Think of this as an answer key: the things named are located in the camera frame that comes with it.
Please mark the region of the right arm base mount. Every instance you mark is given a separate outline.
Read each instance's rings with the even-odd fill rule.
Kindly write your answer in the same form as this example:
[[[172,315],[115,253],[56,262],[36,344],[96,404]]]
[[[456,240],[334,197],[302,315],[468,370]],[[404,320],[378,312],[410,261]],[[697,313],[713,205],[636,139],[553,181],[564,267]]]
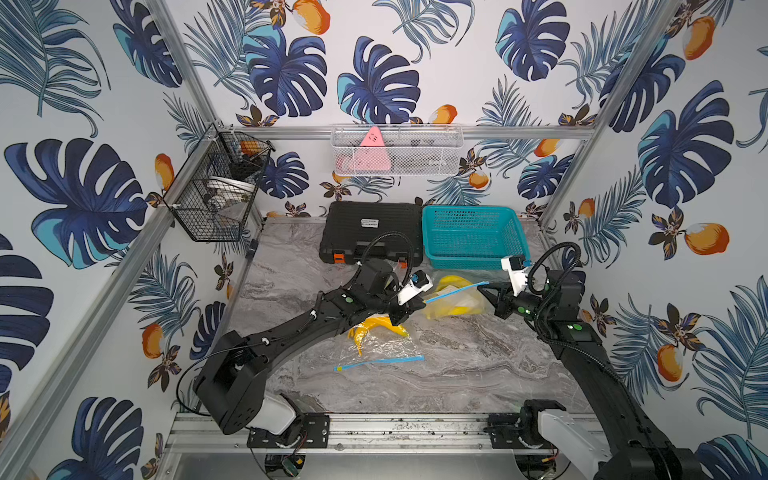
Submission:
[[[538,427],[538,415],[545,410],[566,408],[555,400],[525,400],[518,413],[490,414],[483,432],[489,435],[493,449],[553,449]]]

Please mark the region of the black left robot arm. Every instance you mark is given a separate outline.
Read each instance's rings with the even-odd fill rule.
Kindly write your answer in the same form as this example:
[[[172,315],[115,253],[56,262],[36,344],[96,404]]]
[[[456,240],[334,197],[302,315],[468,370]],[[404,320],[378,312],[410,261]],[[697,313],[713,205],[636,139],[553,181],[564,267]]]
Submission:
[[[312,307],[293,319],[245,337],[224,334],[204,359],[193,390],[221,432],[234,434],[260,413],[268,378],[291,357],[371,316],[385,314],[398,326],[425,307],[421,292],[430,288],[422,270],[407,273],[400,284],[387,262],[367,260],[349,281],[320,291]]]

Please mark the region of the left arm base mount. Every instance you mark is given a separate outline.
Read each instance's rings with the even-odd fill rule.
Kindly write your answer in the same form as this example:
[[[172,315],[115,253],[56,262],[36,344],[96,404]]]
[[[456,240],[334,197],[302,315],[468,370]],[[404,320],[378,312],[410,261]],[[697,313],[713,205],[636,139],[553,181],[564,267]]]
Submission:
[[[253,449],[325,449],[331,418],[324,413],[300,413],[280,434],[249,428],[247,446]]]

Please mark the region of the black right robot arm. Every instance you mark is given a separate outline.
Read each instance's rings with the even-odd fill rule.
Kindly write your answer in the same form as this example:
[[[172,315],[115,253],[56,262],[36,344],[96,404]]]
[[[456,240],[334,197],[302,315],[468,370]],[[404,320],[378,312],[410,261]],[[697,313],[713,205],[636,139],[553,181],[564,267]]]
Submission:
[[[702,479],[694,453],[676,447],[642,411],[612,368],[600,335],[579,319],[581,279],[550,270],[539,293],[514,283],[481,285],[501,319],[519,315],[576,380],[603,434],[572,423],[558,408],[537,414],[537,434],[552,443],[587,479]]]

